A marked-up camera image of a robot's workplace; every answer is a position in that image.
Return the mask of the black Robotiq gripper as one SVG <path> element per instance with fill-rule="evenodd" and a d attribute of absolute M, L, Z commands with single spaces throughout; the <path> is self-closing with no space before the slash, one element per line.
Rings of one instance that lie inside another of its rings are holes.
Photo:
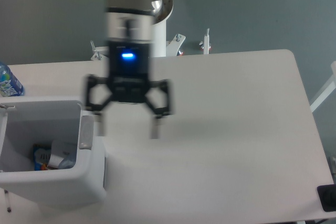
<path fill-rule="evenodd" d="M 151 43 L 109 41 L 109 75 L 85 77 L 85 109 L 97 123 L 97 135 L 106 135 L 104 111 L 112 102 L 145 103 L 152 113 L 151 139 L 160 138 L 162 120 L 173 114 L 172 83 L 149 81 Z"/>

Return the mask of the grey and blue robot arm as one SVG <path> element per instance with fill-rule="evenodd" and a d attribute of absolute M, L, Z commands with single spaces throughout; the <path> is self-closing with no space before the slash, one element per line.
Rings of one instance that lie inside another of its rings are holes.
<path fill-rule="evenodd" d="M 108 75 L 88 75 L 85 90 L 85 107 L 97 115 L 112 102 L 145 104 L 152 112 L 153 139 L 159 122 L 172 114 L 170 80 L 150 78 L 155 1 L 106 0 Z"/>

